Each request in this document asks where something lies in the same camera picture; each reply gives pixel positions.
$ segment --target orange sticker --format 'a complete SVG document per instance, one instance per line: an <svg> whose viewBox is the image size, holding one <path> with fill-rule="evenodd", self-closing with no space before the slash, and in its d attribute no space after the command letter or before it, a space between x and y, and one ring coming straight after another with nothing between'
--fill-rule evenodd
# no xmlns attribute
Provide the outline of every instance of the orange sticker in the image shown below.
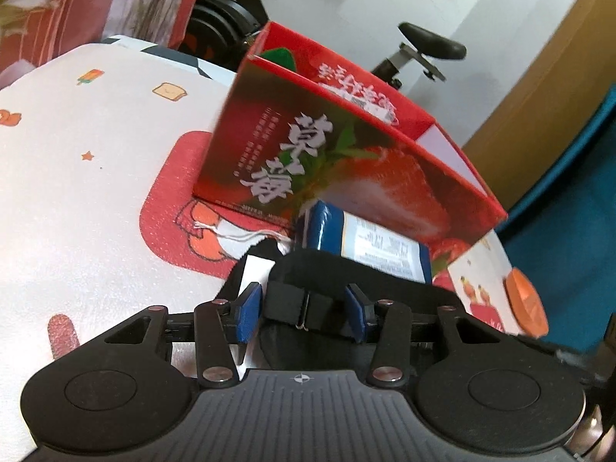
<svg viewBox="0 0 616 462"><path fill-rule="evenodd" d="M105 71L101 71L100 69L90 69L87 73L77 78L77 84L92 83L98 77L103 76L104 73Z"/></svg>
<svg viewBox="0 0 616 462"><path fill-rule="evenodd" d="M522 329L539 338L547 335L549 326L543 304L535 287L520 269L514 267L505 280L511 310Z"/></svg>
<svg viewBox="0 0 616 462"><path fill-rule="evenodd" d="M22 120L20 112L9 112L6 109L0 109L0 125L6 127L14 127Z"/></svg>

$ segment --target white paper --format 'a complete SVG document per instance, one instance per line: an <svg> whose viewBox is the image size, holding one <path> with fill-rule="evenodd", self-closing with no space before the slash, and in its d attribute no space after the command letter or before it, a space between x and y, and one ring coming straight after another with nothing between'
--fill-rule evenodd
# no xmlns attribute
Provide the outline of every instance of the white paper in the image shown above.
<svg viewBox="0 0 616 462"><path fill-rule="evenodd" d="M500 319L505 332L517 335L524 331L513 316L504 289L504 280L510 272L511 263L494 231L449 266L449 275L467 313L495 328Z"/></svg>
<svg viewBox="0 0 616 462"><path fill-rule="evenodd" d="M263 292L265 293L267 289L267 277L269 276L269 271L272 269L274 263L275 262L273 260L261 259L261 257L249 255L246 258L246 266L239 284L238 295L241 294L253 281L261 283Z"/></svg>
<svg viewBox="0 0 616 462"><path fill-rule="evenodd" d="M104 75L78 86L94 68ZM152 92L165 82L188 95ZM227 90L152 55L92 44L0 91L0 109L22 114L0 126L0 460L34 447L19 398L52 360L51 316L68 315L84 343L149 305L192 311L220 289L222 280L153 254L139 214L178 138L210 131Z"/></svg>

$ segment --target nutrition label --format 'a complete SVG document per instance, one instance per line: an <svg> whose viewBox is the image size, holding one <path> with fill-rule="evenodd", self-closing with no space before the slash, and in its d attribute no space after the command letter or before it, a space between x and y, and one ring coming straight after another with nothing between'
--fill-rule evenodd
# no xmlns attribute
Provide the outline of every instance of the nutrition label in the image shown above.
<svg viewBox="0 0 616 462"><path fill-rule="evenodd" d="M425 282L419 243L347 213L342 255L400 278Z"/></svg>

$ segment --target blue snack package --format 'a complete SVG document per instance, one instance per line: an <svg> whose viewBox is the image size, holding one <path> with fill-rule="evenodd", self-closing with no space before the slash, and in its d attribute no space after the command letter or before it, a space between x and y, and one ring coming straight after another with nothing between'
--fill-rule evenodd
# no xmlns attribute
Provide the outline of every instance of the blue snack package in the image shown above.
<svg viewBox="0 0 616 462"><path fill-rule="evenodd" d="M317 201L296 224L296 245L337 254L385 273L432 284L427 246Z"/></svg>

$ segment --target blue chair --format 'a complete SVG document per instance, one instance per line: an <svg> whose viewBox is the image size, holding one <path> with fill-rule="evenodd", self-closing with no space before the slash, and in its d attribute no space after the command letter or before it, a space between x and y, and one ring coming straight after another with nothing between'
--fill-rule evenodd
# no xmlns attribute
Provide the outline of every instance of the blue chair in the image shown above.
<svg viewBox="0 0 616 462"><path fill-rule="evenodd" d="M541 297L546 340L594 347L616 311L616 85L497 233Z"/></svg>

